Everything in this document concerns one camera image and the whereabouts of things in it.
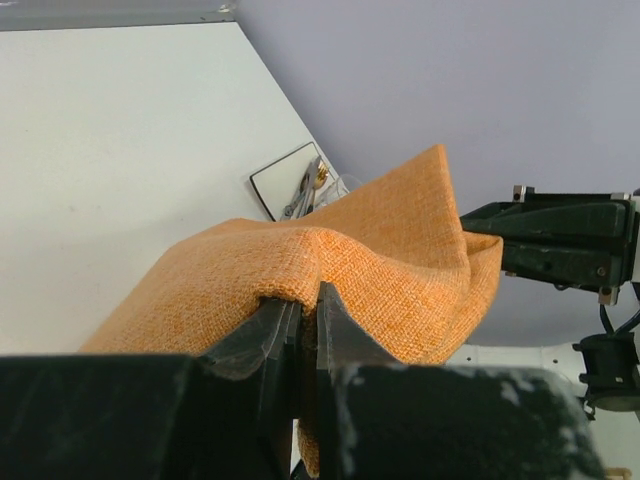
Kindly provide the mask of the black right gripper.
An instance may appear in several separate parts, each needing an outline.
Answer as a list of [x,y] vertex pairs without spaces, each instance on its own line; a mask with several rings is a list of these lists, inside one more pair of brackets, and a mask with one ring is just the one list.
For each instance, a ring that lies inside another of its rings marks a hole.
[[576,379],[585,405],[639,409],[637,314],[614,326],[606,311],[625,283],[639,286],[639,199],[618,194],[550,194],[518,185],[513,201],[493,202],[460,218],[466,232],[504,242],[502,265],[517,277],[595,292],[603,333],[573,344],[583,358]]

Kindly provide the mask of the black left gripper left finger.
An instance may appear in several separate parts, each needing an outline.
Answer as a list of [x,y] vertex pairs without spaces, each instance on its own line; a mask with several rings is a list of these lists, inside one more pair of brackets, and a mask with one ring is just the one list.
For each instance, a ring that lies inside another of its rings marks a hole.
[[5,356],[5,479],[287,479],[302,318],[271,299],[197,354]]

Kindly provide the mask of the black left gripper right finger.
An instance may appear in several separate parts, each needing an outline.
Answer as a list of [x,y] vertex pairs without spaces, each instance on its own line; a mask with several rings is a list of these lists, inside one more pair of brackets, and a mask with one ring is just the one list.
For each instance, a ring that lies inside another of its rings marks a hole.
[[320,288],[324,479],[601,479],[586,416],[555,374],[396,361]]

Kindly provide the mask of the orange cloth napkin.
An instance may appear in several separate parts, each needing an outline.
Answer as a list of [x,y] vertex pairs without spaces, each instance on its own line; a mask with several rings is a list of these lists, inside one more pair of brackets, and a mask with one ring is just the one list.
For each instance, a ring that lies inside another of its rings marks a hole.
[[264,298],[314,313],[326,282],[395,358],[441,364],[486,316],[502,250],[500,238],[462,229],[436,145],[301,219],[232,219],[178,242],[82,351],[198,353]]

